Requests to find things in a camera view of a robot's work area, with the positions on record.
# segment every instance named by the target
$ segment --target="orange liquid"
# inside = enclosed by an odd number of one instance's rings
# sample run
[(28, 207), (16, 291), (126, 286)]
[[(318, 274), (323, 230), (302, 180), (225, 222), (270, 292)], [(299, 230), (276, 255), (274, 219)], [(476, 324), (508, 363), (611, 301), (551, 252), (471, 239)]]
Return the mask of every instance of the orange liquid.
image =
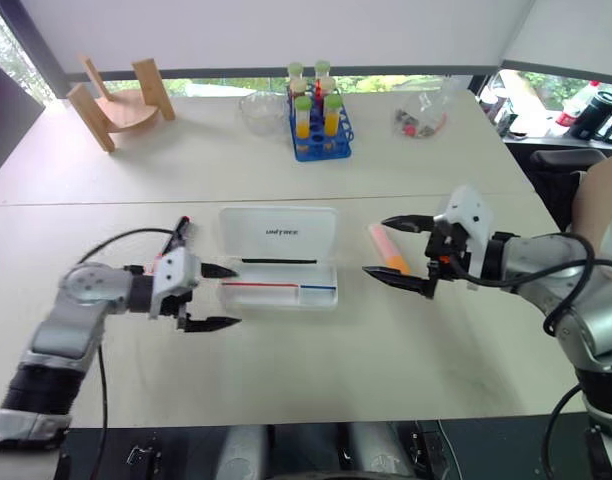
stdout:
[(310, 136), (310, 125), (308, 123), (297, 124), (297, 138), (308, 138)]
[(327, 113), (324, 121), (324, 134), (328, 137), (337, 135), (339, 129), (339, 113)]

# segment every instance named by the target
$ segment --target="blue test tube rack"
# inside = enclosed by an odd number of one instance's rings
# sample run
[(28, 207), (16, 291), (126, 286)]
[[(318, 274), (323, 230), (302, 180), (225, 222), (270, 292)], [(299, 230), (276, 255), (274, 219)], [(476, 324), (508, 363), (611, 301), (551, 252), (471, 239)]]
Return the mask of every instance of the blue test tube rack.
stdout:
[(350, 157), (350, 142), (355, 138), (353, 129), (350, 126), (350, 119), (346, 113), (346, 108), (342, 105), (339, 114), (339, 129), (337, 135), (328, 137), (324, 135), (324, 118), (319, 106), (315, 103), (314, 87), (309, 85), (309, 95), (313, 100), (313, 107), (310, 110), (310, 137), (297, 138), (295, 135), (295, 112), (293, 110), (293, 99), (288, 90), (288, 107), (290, 132), (293, 137), (293, 150), (295, 159), (298, 162), (314, 162), (317, 160), (333, 160), (335, 158)]

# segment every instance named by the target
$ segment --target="orange marker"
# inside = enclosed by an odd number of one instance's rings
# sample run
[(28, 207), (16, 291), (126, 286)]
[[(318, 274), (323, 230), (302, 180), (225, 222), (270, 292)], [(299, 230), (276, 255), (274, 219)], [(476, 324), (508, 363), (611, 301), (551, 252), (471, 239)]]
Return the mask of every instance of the orange marker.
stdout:
[(382, 259), (386, 263), (386, 266), (389, 268), (396, 268), (404, 275), (410, 275), (410, 266), (406, 260), (404, 260), (402, 254), (399, 253), (397, 246), (388, 238), (386, 229), (382, 225), (376, 223), (369, 225), (368, 231), (373, 238), (373, 242), (375, 242), (375, 247), (377, 247)]

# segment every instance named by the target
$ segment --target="black cable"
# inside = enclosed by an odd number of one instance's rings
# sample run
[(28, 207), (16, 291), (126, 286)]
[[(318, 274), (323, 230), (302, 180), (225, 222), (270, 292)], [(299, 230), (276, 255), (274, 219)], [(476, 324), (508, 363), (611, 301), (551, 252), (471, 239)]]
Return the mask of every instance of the black cable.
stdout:
[[(525, 283), (534, 282), (535, 280), (539, 280), (540, 278), (547, 277), (548, 275), (552, 275), (553, 273), (561, 272), (562, 270), (566, 270), (568, 268), (581, 267), (582, 265), (586, 264), (586, 260), (571, 260), (570, 262), (553, 265), (552, 267), (548, 267), (544, 270), (539, 270), (534, 273), (518, 275), (517, 277), (510, 278), (508, 280), (487, 280), (485, 278), (474, 277), (466, 270), (464, 270), (464, 268), (459, 263), (457, 257), (450, 256), (449, 259), (450, 266), (453, 267), (453, 270), (455, 270), (455, 273), (457, 273), (460, 279), (467, 280), (481, 287), (493, 288), (518, 287)], [(607, 258), (596, 258), (593, 261), (593, 264), (602, 267), (612, 267), (612, 260), (609, 260)]]
[(172, 235), (173, 234), (173, 231), (169, 230), (167, 228), (136, 228), (135, 230), (129, 230), (127, 232), (120, 233), (119, 235), (115, 235), (114, 237), (109, 238), (108, 240), (106, 240), (103, 243), (100, 243), (95, 248), (90, 250), (86, 255), (84, 255), (81, 258), (81, 260), (79, 262), (77, 262), (77, 263), (84, 263), (86, 260), (88, 260), (90, 257), (95, 255), (96, 253), (98, 253), (100, 250), (103, 250), (108, 245), (110, 245), (111, 243), (119, 240), (120, 238), (128, 237), (128, 236), (134, 235), (136, 233), (149, 233), (149, 232), (152, 232), (152, 233), (165, 233), (167, 235)]
[(102, 466), (102, 458), (106, 449), (106, 438), (108, 438), (108, 385), (106, 384), (106, 367), (104, 366), (104, 352), (101, 343), (97, 347), (97, 361), (99, 363), (99, 375), (102, 378), (102, 434), (99, 437), (97, 456), (90, 473), (90, 480), (96, 480), (99, 469)]
[(542, 468), (544, 469), (544, 473), (546, 474), (546, 478), (548, 480), (553, 480), (555, 475), (553, 473), (553, 469), (550, 465), (550, 437), (553, 434), (553, 428), (555, 427), (555, 421), (557, 417), (561, 413), (562, 409), (566, 406), (568, 401), (573, 398), (578, 392), (582, 389), (579, 383), (571, 388), (568, 392), (564, 394), (555, 408), (548, 417), (548, 425), (546, 426), (546, 431), (544, 432), (544, 437), (542, 438)]
[(577, 240), (582, 247), (584, 247), (584, 250), (586, 250), (586, 258), (584, 259), (584, 270), (582, 270), (582, 274), (579, 276), (579, 280), (577, 281), (577, 284), (575, 284), (575, 287), (573, 287), (570, 293), (566, 295), (566, 297), (559, 302), (559, 304), (557, 304), (553, 310), (551, 310), (544, 320), (542, 328), (544, 329), (544, 332), (551, 337), (555, 336), (555, 328), (557, 327), (557, 322), (559, 322), (559, 319), (562, 318), (564, 313), (566, 313), (566, 311), (571, 307), (575, 299), (580, 293), (582, 293), (582, 290), (584, 290), (588, 284), (588, 281), (593, 274), (593, 267), (595, 266), (595, 249), (585, 237), (567, 232), (558, 233), (557, 235), (560, 237)]
[[(106, 248), (111, 243), (124, 238), (130, 235), (134, 235), (137, 233), (165, 233), (167, 235), (172, 235), (173, 231), (168, 230), (166, 228), (136, 228), (135, 230), (129, 230), (124, 233), (120, 233), (119, 235), (115, 235), (114, 237), (109, 238), (108, 240), (100, 243), (95, 248), (86, 253), (79, 262), (84, 263), (90, 257), (98, 253), (99, 251)], [(106, 438), (108, 437), (108, 385), (106, 383), (106, 367), (104, 366), (104, 352), (102, 350), (101, 343), (97, 347), (97, 360), (99, 363), (99, 375), (102, 380), (102, 433), (99, 437), (99, 446), (97, 447), (97, 456), (95, 457), (95, 463), (93, 464), (93, 470), (91, 471), (90, 480), (96, 480), (99, 475), (99, 470), (102, 465), (102, 459), (104, 457), (104, 450), (106, 449)]]
[[(439, 433), (441, 433), (442, 437), (444, 438), (444, 441), (446, 442), (446, 445), (448, 446), (448, 450), (450, 451), (451, 457), (453, 457), (453, 462), (455, 462), (455, 469), (457, 470), (457, 476), (459, 477), (459, 480), (464, 480), (464, 476), (462, 475), (462, 467), (459, 465), (459, 462), (457, 461), (457, 454), (455, 453), (455, 448), (453, 447), (453, 443), (448, 438), (448, 434), (446, 433), (446, 430), (444, 430), (442, 421), (439, 419), (437, 419), (437, 426), (439, 427)], [(448, 475), (449, 471), (450, 471), (450, 465), (448, 465), (446, 467), (446, 470), (444, 470), (444, 473), (442, 474), (442, 480), (445, 480), (445, 477), (446, 475)]]

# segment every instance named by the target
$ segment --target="white wall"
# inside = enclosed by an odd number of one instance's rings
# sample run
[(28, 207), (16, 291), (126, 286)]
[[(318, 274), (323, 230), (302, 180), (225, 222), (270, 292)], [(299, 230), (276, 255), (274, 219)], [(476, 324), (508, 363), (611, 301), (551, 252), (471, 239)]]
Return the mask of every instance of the white wall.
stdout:
[(612, 75), (612, 0), (536, 0), (505, 58)]
[(154, 57), (161, 69), (498, 65), (530, 0), (23, 0), (67, 73)]

